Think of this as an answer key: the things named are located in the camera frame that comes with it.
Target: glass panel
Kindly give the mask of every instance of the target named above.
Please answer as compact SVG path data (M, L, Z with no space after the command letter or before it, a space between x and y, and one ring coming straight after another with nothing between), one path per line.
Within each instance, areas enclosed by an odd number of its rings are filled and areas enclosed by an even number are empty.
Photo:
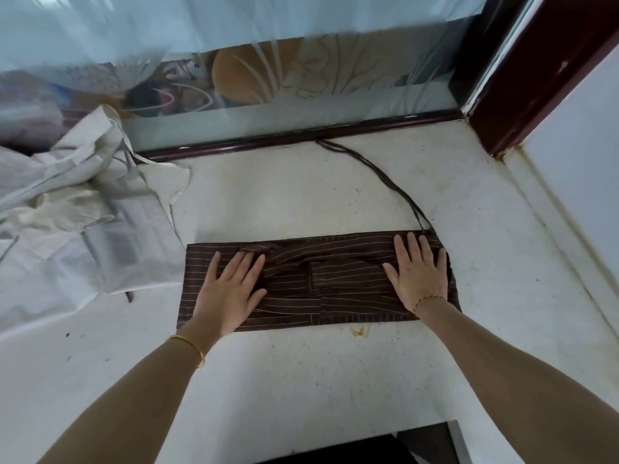
M486 0L2 0L0 142L99 104L136 150L453 109Z

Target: hand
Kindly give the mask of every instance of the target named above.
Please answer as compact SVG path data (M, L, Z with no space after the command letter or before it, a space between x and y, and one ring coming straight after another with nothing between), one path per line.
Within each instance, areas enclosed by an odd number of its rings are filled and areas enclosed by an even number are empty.
M251 294L264 266L262 255L250 269L253 257L252 252L237 252L217 278L221 255L215 253L197 296L193 317L182 327L192 341L199 342L196 336L200 333L215 335L217 339L234 332L267 294L264 288Z
M426 237L420 236L419 244L413 233L408 233L407 237L410 256L402 238L399 235L394 238L400 273L391 264L383 264L383 267L404 307L414 312L415 305L426 296L447 299L447 254L441 249L435 266Z

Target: pinstripe fabric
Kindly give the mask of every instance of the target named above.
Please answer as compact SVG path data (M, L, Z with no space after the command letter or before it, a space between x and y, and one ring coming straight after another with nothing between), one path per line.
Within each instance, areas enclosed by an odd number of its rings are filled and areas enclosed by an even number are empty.
M256 289L267 296L238 330L260 330L345 322L414 320L398 300L382 264L398 262L393 237L406 231L356 233L282 241L190 244L177 328L191 318L209 262L221 252L219 274L239 250L266 254ZM442 247L433 230L425 236L435 253ZM449 268L449 301L459 309Z

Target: forearm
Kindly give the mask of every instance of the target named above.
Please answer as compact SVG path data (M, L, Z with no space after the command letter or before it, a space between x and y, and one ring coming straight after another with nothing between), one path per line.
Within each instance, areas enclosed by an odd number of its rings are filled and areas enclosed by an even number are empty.
M40 464L153 463L200 361L189 343L166 341L93 402Z
M525 462L616 460L619 414L601 399L442 299L424 300L415 313L445 344Z

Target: right hand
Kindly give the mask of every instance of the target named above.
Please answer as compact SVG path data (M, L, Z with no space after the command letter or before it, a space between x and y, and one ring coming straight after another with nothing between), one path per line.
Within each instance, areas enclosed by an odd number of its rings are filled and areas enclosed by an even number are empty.
M447 299L447 253L445 249L438 252L435 266L426 237L420 236L419 244L414 233L408 233L407 238L410 253L399 235L394 238L400 273L391 264L383 267L404 307L414 312L415 305L424 297Z

